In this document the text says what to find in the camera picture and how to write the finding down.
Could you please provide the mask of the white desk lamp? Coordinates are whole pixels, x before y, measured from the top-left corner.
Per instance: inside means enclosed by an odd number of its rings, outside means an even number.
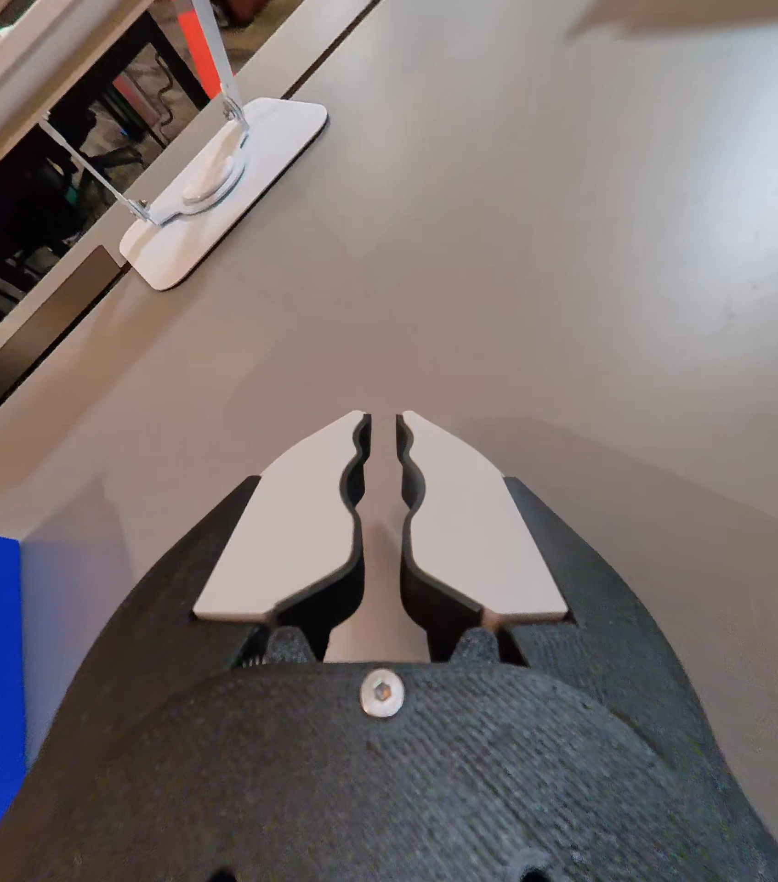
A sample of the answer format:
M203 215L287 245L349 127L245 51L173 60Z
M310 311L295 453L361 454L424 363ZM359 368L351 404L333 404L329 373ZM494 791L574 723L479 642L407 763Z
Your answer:
M118 2L35 2L0 28L0 135L64 62L80 50ZM175 287L203 261L326 126L314 103L259 98L240 103L211 2L192 2L218 75L226 121L151 203L128 198L78 152L50 121L42 130L112 193L136 221L121 240L121 255L157 291Z

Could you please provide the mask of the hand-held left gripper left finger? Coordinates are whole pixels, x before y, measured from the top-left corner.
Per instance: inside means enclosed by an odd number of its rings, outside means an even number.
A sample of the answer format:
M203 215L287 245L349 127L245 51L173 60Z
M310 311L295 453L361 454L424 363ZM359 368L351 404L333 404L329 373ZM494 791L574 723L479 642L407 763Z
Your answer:
M193 606L200 620L267 623L353 556L348 495L369 414L351 411L282 453L260 480Z

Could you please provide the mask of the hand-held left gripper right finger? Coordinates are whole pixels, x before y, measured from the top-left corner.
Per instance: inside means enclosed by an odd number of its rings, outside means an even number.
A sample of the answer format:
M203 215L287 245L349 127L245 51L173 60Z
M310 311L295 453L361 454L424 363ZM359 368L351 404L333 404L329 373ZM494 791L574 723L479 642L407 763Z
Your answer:
M398 414L408 507L401 595L423 629L496 629L569 612L512 497L481 452L414 411Z

